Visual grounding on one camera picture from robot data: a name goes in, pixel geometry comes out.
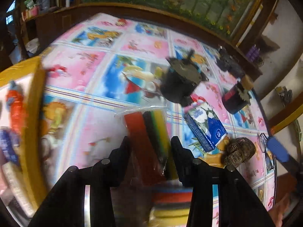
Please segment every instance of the orange flower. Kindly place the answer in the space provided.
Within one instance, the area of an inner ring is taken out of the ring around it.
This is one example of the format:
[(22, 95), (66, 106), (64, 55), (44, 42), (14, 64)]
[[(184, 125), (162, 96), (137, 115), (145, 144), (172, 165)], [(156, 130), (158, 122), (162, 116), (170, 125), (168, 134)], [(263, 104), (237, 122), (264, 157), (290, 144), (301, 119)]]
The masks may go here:
[(232, 16), (231, 15), (227, 15), (226, 17), (227, 17), (228, 21), (232, 21)]

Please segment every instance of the black container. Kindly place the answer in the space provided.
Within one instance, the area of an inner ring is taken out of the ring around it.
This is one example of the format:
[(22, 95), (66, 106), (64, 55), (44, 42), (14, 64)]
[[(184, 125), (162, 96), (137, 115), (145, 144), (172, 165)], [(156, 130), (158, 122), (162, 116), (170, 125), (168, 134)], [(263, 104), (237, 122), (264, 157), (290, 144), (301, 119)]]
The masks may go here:
[(180, 103), (183, 107), (193, 102), (190, 94), (200, 82), (208, 80), (200, 68), (190, 60), (193, 53), (191, 50), (187, 59), (168, 59), (170, 68), (160, 86), (161, 94), (167, 100)]
[(249, 101), (243, 100), (240, 93), (244, 92), (244, 88), (240, 82), (237, 82), (223, 97), (222, 103), (225, 109), (231, 113), (235, 114), (239, 112), (243, 107), (249, 104)]

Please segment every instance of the blue brush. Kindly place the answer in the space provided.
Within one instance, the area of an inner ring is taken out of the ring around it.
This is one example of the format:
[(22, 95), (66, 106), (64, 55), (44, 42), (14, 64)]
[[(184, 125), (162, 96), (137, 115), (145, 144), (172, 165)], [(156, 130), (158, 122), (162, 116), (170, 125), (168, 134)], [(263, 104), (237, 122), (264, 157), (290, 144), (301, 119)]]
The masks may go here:
[(300, 172), (300, 164), (289, 155), (283, 145), (275, 138), (269, 137), (266, 143), (268, 149), (276, 156), (283, 167), (294, 177)]

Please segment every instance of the window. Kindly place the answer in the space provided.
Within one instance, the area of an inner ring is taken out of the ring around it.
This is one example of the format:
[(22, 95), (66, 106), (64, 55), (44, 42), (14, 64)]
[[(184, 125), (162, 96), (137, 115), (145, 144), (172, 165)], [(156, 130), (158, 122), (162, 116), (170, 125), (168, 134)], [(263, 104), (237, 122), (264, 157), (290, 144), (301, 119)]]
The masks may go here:
[(9, 23), (11, 23), (13, 21), (13, 16), (10, 15), (8, 17), (6, 17), (6, 24), (8, 25)]
[(14, 10), (15, 9), (15, 4), (16, 4), (16, 0), (13, 1), (13, 3), (10, 5), (10, 7), (8, 8), (8, 10), (6, 12)]

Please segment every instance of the blue logo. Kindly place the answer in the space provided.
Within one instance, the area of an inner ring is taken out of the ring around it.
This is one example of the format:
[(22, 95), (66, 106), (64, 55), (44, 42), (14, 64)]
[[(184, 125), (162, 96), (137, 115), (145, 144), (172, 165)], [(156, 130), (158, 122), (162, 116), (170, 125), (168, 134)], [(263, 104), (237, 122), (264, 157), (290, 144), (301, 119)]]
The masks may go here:
[(217, 129), (216, 138), (220, 139), (220, 137), (221, 137), (221, 131), (219, 129)]

